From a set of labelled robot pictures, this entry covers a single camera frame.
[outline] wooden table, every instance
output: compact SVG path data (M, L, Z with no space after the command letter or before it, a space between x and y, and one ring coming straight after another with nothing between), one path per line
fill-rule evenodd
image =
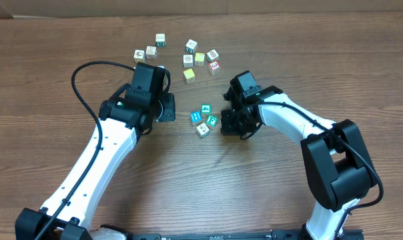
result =
M171 72L177 119L156 124L124 160L92 228L136 233L299 229L314 198L296 144L269 127L249 141L219 127L200 139L189 113L210 103L219 115L230 80L250 70L313 113L358 124L385 187L379 205L357 210L346 227L367 239L403 239L403 12L199 17L0 20L0 239L14 238L22 208L38 209L80 156L94 122L70 85L94 61L135 65L133 52L165 33L153 65ZM183 80L188 39L216 49L222 71L194 67ZM98 111L132 72L94 66L77 76ZM363 201L376 197L372 189Z

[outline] black cable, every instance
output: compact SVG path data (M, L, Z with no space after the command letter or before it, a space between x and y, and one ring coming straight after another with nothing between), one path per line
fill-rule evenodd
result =
M166 77L167 77L167 86L166 88L163 90L163 94L166 94L169 92L169 88L170 88L170 72L167 69L164 69Z
M35 240L40 240L45 232L50 228L50 226L53 224L55 221L56 217L59 215L59 213L62 211L62 209L68 204L69 200L77 190L77 188L80 186L80 183L83 181L83 179L86 177L87 173L89 172L91 166L96 160L97 154L99 153L99 150L101 149L102 145L102 128L101 128L101 123L99 122L99 119L97 118L97 115L92 111L92 109L89 107L89 105L84 101L83 97L80 95L79 91L77 90L77 87L75 86L75 76L77 73L82 70L85 67L88 67L90 65L96 65L96 64L107 64L107 65L114 65L118 67L123 67L132 71L135 71L133 67L129 67L127 65L123 65L120 63L114 63L110 61L92 61L86 64L83 64L82 66L78 67L74 72L73 75L71 76L71 86L73 87L74 93L77 96L77 98L80 100L80 102L83 104L83 106L86 108L86 110L90 113L90 115L93 117L93 119L96 122L97 130L98 130L98 141L97 145L95 148L95 153L93 154L92 158L90 159L90 162L87 164L87 167L84 169L84 172L81 174L80 178L77 180L71 191L68 193L66 198L62 199L61 205L57 208L55 213L51 216L50 220L46 223L46 225L42 228L42 230L39 232L39 234L36 236Z
M251 132L247 137L243 137L242 135L240 135L240 140L248 140L251 136L255 135L255 133L260 130L261 126L263 125L263 123L260 123L253 132Z
M128 87L130 87L130 83L125 83L117 91L115 91L112 97L119 97Z
M370 174L372 176L374 176L376 182L378 183L378 188L379 188L379 194L378 197L369 202L369 203L363 203L363 204L359 204L359 205L355 205L353 207L349 207L348 209L344 210L344 214L341 217L341 220L338 224L338 227L335 230L335 236L334 239L336 239L339 235L339 231L341 230L348 214L351 213L351 211L355 210L355 209L359 209L359 208L363 208L363 207L370 207L373 206L377 203L379 203L383 196L384 196L384 186L382 185L381 179L378 176L378 174L373 170L373 168L366 162L366 160L356 151L354 150L347 142L345 142L341 137L337 136L335 133L333 133L330 129L328 129L327 127L319 124L316 120L312 119L311 117L309 117L308 115L306 115L303 111L301 111L300 109L298 109L297 107L294 107L292 105L288 105L287 103L283 102L283 103L278 103L278 102L261 102L261 103L254 103L251 105L248 105L246 107L244 107L243 109L240 109L239 111L236 112L237 115L237 121L240 118L240 115L243 113L243 111L247 110L250 107L257 107L259 105L277 105L277 106L282 106L282 107L287 107L293 111L295 111L296 113L298 113L299 115L301 115L303 118L307 119L309 122L311 122L313 125L315 125L316 127L320 128L323 131L327 131L335 140L337 140L337 142L339 142L339 144L341 144L342 146L344 146L347 150L349 150L351 153L353 153L357 158L359 158L363 164L365 164L366 168L368 169L368 171L370 172ZM251 137L259 128L257 128L253 133L251 133L248 137Z
M151 127L148 129L148 131L146 133L142 133L142 135L148 135L151 133L151 131L153 131L153 125L151 125Z

